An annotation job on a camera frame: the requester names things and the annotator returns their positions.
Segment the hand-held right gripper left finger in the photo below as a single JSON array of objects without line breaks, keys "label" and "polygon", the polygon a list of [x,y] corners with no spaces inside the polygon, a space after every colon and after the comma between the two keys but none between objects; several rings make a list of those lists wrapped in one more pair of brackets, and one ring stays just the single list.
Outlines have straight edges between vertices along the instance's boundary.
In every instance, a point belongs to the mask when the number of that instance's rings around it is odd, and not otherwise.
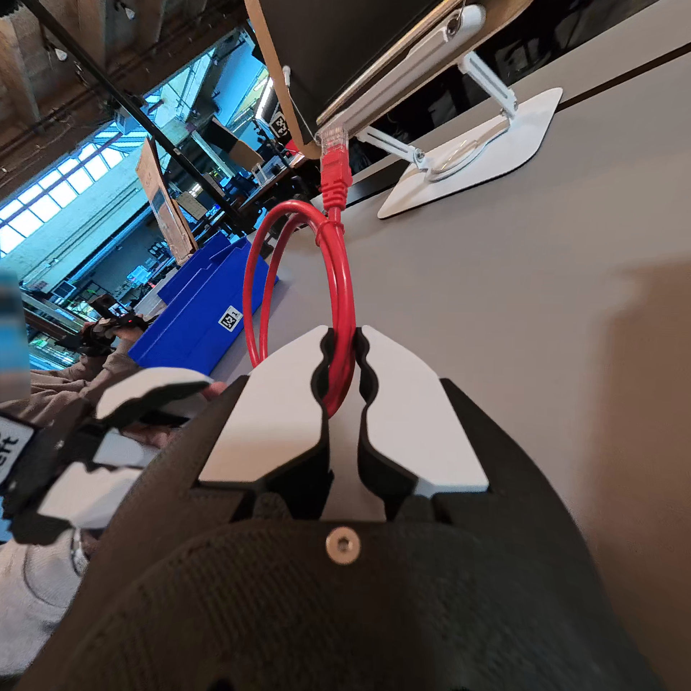
[{"label": "hand-held right gripper left finger", "polygon": [[332,489],[329,415],[333,329],[290,341],[248,376],[199,474],[205,488],[279,494],[298,520],[321,519]]}]

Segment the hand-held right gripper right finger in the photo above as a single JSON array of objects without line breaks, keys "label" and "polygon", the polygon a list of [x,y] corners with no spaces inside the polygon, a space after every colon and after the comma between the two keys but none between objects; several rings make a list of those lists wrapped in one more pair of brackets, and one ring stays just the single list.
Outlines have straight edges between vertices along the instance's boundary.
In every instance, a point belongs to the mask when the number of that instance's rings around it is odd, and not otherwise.
[{"label": "hand-held right gripper right finger", "polygon": [[359,476],[386,518],[410,497],[486,493],[488,475],[439,375],[370,325],[357,330],[355,354],[364,401]]}]

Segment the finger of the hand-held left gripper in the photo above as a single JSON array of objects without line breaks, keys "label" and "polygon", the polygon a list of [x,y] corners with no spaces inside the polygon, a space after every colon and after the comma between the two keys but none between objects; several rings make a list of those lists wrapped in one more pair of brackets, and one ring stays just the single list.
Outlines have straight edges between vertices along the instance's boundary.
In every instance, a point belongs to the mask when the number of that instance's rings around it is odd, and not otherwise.
[{"label": "finger of the hand-held left gripper", "polygon": [[99,465],[89,471],[84,463],[71,463],[43,498],[37,512],[76,529],[104,529],[142,469]]},{"label": "finger of the hand-held left gripper", "polygon": [[213,378],[189,368],[142,368],[109,386],[95,407],[95,420],[108,427],[127,427],[169,403],[208,388]]}]

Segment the another person's forearm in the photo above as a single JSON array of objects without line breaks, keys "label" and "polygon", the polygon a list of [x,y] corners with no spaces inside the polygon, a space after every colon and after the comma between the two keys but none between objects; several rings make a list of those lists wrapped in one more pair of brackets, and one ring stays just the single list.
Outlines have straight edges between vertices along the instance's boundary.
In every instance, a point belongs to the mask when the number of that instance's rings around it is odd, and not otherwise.
[{"label": "another person's forearm", "polygon": [[119,376],[135,374],[140,367],[129,355],[129,347],[109,356],[86,356],[63,369],[33,369],[32,394],[24,416],[44,425],[67,404],[85,397],[92,389],[113,384]]}]

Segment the person's left forearm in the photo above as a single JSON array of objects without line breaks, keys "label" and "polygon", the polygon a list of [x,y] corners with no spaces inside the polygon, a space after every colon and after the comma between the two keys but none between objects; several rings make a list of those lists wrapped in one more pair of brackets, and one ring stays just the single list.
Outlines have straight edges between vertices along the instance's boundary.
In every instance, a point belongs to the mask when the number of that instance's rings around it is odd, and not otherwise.
[{"label": "person's left forearm", "polygon": [[42,546],[2,546],[2,681],[21,676],[61,624],[90,559],[83,532],[69,529]]}]

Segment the blue bin with square tag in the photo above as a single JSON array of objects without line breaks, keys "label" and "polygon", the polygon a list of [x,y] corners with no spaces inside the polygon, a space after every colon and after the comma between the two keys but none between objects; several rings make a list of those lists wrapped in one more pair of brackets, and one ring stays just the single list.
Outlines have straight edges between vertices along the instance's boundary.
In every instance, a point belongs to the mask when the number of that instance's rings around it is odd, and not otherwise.
[{"label": "blue bin with square tag", "polygon": [[181,367],[210,375],[239,336],[245,321],[243,296],[252,241],[235,249],[215,270],[204,269],[165,303],[129,355],[140,367]]}]

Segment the blue plastic bin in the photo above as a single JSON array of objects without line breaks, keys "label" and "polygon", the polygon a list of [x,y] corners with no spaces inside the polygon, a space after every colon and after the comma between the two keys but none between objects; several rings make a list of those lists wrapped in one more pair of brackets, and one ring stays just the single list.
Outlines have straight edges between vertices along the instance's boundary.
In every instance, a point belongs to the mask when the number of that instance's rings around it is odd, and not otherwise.
[{"label": "blue plastic bin", "polygon": [[246,236],[229,239],[224,232],[217,232],[191,259],[159,290],[160,299],[169,307],[204,269],[213,269],[228,258],[235,249],[248,245]]}]

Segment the brown cardboard sign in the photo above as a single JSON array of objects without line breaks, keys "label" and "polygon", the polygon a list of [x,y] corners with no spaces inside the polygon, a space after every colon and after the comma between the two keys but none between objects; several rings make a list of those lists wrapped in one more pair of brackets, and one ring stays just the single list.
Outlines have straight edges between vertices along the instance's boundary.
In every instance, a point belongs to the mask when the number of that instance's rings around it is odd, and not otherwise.
[{"label": "brown cardboard sign", "polygon": [[143,143],[135,171],[172,257],[179,267],[186,264],[199,246],[178,202],[170,196],[151,137]]}]

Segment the black metal pole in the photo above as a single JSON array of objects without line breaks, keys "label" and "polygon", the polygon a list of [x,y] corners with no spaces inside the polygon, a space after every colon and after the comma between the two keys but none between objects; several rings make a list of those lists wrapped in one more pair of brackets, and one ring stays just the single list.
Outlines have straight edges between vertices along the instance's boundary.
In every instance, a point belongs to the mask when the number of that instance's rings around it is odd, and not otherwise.
[{"label": "black metal pole", "polygon": [[234,231],[239,235],[249,235],[253,229],[247,223],[247,220],[231,205],[223,192],[219,192],[215,185],[205,178],[204,174],[195,167],[192,162],[183,155],[178,145],[173,144],[170,138],[156,125],[152,119],[142,111],[141,107],[131,98],[123,89],[111,80],[95,59],[80,44],[79,40],[73,38],[71,33],[57,21],[57,19],[42,4],[41,1],[24,1],[23,4],[34,14],[47,30],[53,32],[56,38],[67,48],[69,53],[72,53],[82,67],[99,81],[99,84],[125,108],[125,110],[134,117],[134,119],[151,135],[153,140],[161,145],[163,149],[170,154],[171,159],[185,169],[185,172],[199,183],[204,191],[213,197],[215,203],[218,203],[220,210],[228,216],[228,223],[233,225]]}]

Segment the hanging cardboard panel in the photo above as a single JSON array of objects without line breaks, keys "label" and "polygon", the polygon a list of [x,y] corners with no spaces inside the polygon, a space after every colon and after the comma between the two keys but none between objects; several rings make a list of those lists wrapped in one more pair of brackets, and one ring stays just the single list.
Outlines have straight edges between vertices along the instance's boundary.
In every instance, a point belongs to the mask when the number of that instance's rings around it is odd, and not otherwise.
[{"label": "hanging cardboard panel", "polygon": [[265,159],[247,143],[235,136],[216,116],[213,116],[207,124],[205,134],[211,145],[228,154],[230,161],[240,167],[252,171],[256,166],[264,166]]}]

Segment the white folding stand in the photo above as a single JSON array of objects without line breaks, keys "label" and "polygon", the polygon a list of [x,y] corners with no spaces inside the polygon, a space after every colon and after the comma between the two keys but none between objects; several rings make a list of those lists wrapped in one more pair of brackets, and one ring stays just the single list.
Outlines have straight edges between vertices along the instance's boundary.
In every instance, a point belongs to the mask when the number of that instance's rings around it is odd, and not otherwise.
[{"label": "white folding stand", "polygon": [[[409,30],[320,115],[317,142],[349,134],[408,163],[379,211],[389,219],[503,177],[534,157],[562,88],[523,102],[477,49],[513,22],[531,1],[445,1]],[[448,67],[456,67],[499,106],[499,115],[424,150],[373,123]]]}]

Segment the black board with plywood edge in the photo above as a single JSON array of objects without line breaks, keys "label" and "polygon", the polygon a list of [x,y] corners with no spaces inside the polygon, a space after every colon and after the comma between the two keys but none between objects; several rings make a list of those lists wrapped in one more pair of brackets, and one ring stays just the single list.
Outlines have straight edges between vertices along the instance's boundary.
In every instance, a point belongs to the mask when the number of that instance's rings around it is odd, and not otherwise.
[{"label": "black board with plywood edge", "polygon": [[246,1],[298,150],[351,135],[504,30],[534,1]]}]

